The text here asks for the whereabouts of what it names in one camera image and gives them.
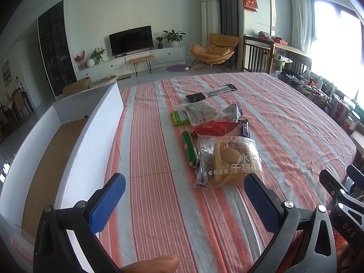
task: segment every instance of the metal screw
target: metal screw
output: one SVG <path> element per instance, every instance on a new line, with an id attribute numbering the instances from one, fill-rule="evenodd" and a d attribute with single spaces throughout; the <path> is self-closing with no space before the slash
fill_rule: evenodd
<path id="1" fill-rule="evenodd" d="M 77 208 L 84 208 L 85 206 L 86 206 L 86 201 L 84 201 L 84 200 L 81 200 L 76 203 Z"/>
<path id="2" fill-rule="evenodd" d="M 287 201 L 284 202 L 284 206 L 287 207 L 287 208 L 292 208 L 292 207 L 294 207 L 294 204 L 293 204 L 292 201 L 287 200 Z"/>
<path id="3" fill-rule="evenodd" d="M 50 212 L 52 210 L 52 206 L 47 205 L 43 210 L 44 212 Z"/>
<path id="4" fill-rule="evenodd" d="M 326 207 L 324 207 L 322 204 L 318 206 L 319 211 L 326 212 Z"/>

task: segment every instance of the purple rug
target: purple rug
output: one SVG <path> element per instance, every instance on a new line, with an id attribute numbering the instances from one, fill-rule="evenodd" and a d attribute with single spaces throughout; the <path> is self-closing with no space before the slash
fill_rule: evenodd
<path id="1" fill-rule="evenodd" d="M 171 65 L 167 68 L 167 72 L 185 72 L 188 65 Z"/>

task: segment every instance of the framed picture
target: framed picture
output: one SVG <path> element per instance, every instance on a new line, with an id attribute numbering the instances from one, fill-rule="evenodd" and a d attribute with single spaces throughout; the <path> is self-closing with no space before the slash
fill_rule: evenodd
<path id="1" fill-rule="evenodd" d="M 9 61 L 8 60 L 3 65 L 3 68 L 1 69 L 1 72 L 3 74 L 3 80 L 4 80 L 4 84 L 5 84 L 5 88 L 6 88 L 6 87 L 9 86 L 11 81 L 13 81 L 13 78 L 11 77 L 10 66 L 9 66 Z"/>
<path id="2" fill-rule="evenodd" d="M 243 0 L 243 6 L 245 9 L 257 12 L 258 3 L 257 0 Z"/>

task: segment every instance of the red snack package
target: red snack package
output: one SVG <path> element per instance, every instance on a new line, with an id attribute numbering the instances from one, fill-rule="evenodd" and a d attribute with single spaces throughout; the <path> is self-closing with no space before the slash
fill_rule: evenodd
<path id="1" fill-rule="evenodd" d="M 193 129 L 193 132 L 196 134 L 202 135 L 215 135 L 218 137 L 223 137 L 224 135 L 232 132 L 236 126 L 238 126 L 238 122 L 205 122 Z"/>

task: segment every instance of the gray curtain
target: gray curtain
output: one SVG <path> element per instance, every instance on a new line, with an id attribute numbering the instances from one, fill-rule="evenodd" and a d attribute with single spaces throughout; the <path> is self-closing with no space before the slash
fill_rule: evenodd
<path id="1" fill-rule="evenodd" d="M 223 35 L 238 36 L 239 30 L 239 14 L 238 0 L 220 0 L 221 10 L 221 33 Z M 238 48 L 232 58 L 226 62 L 228 66 L 235 65 L 238 56 Z"/>

